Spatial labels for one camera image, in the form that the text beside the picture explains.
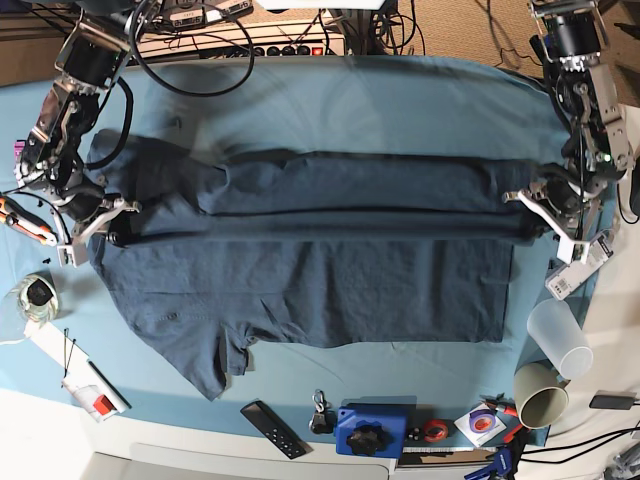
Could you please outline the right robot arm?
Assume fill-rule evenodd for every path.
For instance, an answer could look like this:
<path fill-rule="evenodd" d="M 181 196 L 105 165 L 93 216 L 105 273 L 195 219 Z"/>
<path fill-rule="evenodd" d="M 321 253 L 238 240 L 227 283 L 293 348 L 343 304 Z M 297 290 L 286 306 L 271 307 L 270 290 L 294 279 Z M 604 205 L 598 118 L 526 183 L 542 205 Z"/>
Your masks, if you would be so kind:
<path fill-rule="evenodd" d="M 67 215 L 75 221 L 66 234 L 67 242 L 107 235 L 113 219 L 138 209 L 137 203 L 106 193 L 87 175 L 111 164 L 129 136 L 134 97 L 122 72 L 133 55 L 132 14 L 137 5 L 135 1 L 81 2 L 79 19 L 55 62 L 58 75 L 15 160 L 17 192 L 40 191 L 56 219 Z M 125 96 L 120 137 L 107 156 L 85 162 L 79 154 L 82 137 L 94 128 L 114 87 Z"/>

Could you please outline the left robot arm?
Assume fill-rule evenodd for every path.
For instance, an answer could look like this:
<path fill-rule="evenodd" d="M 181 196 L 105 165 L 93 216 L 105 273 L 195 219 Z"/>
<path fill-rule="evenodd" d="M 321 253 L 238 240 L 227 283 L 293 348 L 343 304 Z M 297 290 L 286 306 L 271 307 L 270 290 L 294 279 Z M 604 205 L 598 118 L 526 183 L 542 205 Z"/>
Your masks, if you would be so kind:
<path fill-rule="evenodd" d="M 632 176 L 631 209 L 639 210 L 639 156 L 602 59 L 609 39 L 597 2 L 532 1 L 529 10 L 538 28 L 530 43 L 545 90 L 569 134 L 562 163 L 539 166 L 529 190 L 571 237 L 583 239 L 586 211 L 626 174 Z"/>

